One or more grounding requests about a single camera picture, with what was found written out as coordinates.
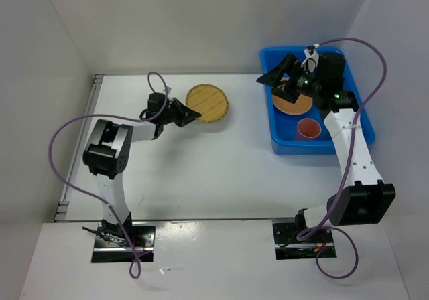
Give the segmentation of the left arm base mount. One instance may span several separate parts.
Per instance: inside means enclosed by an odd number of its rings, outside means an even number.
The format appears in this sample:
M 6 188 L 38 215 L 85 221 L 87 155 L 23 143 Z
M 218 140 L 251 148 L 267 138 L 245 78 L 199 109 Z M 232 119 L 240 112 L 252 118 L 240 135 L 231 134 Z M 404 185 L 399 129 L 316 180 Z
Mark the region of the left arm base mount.
M 101 224 L 97 230 L 86 229 L 95 235 L 91 263 L 130 263 L 133 251 L 126 239 L 103 233 Z M 133 223 L 129 237 L 143 263 L 154 261 L 156 227 L 154 225 Z

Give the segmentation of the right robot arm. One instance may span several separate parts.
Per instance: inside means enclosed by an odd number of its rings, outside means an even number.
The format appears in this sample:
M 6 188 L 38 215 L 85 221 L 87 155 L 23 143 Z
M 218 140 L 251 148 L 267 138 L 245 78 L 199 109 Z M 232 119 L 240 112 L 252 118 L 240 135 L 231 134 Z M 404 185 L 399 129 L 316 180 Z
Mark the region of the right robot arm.
M 326 211 L 308 208 L 298 212 L 301 221 L 294 224 L 295 237 L 308 242 L 325 224 L 356 226 L 377 224 L 395 199 L 395 187 L 385 183 L 378 172 L 361 128 L 362 104 L 355 93 L 345 90 L 346 60 L 338 53 L 319 55 L 315 69 L 287 54 L 257 82 L 271 88 L 275 97 L 294 103 L 301 95 L 313 99 L 328 130 L 342 179 L 335 195 L 326 203 Z

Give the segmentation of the bamboo pattern round plate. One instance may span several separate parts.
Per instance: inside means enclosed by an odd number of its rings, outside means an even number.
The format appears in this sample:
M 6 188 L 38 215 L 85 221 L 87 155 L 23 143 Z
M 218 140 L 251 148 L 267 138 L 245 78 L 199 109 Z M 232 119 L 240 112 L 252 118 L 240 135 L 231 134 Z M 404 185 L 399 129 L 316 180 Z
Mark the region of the bamboo pattern round plate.
M 229 110 L 226 94 L 212 84 L 197 84 L 185 97 L 185 105 L 200 113 L 198 120 L 203 123 L 215 123 L 223 119 Z

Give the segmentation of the pink plastic cup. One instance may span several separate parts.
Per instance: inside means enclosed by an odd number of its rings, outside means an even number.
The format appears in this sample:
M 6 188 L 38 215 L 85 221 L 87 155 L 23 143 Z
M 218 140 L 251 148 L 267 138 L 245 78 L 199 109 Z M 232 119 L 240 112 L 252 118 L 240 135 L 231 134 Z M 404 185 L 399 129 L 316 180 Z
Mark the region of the pink plastic cup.
M 312 141 L 317 139 L 322 132 L 320 123 L 314 119 L 304 118 L 299 120 L 296 128 L 296 141 Z

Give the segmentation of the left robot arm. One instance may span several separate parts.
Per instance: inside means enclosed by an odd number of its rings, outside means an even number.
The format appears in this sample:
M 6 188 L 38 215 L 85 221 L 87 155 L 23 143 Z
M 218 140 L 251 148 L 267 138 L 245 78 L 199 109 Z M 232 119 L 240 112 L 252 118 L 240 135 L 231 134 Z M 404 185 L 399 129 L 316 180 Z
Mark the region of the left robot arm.
M 140 116 L 149 120 L 136 125 L 97 120 L 82 156 L 96 179 L 99 196 L 103 200 L 103 216 L 97 235 L 104 240 L 112 240 L 118 246 L 126 246 L 133 240 L 132 216 L 123 186 L 123 172 L 129 161 L 131 144 L 155 140 L 165 125 L 174 123 L 184 127 L 202 114 L 177 98 L 169 99 L 156 92 L 149 95 L 147 108 Z

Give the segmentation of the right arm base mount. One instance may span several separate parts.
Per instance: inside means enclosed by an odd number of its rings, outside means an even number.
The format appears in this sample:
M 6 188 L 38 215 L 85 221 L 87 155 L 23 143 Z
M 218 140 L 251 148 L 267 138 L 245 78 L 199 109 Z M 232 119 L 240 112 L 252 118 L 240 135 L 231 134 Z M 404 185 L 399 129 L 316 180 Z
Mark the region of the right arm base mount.
M 273 237 L 276 260 L 301 260 L 316 258 L 336 258 L 334 240 L 330 232 L 319 232 L 310 240 L 298 241 L 297 226 L 292 222 L 274 222 Z

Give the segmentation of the light brown woven plate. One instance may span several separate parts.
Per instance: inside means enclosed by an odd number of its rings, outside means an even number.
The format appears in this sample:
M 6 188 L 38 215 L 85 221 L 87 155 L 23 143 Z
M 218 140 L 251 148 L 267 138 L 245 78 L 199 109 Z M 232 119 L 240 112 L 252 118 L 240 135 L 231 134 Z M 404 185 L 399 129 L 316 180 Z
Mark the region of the light brown woven plate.
M 301 94 L 295 103 L 290 103 L 278 96 L 272 95 L 273 105 L 281 113 L 298 116 L 307 113 L 313 106 L 313 99 Z

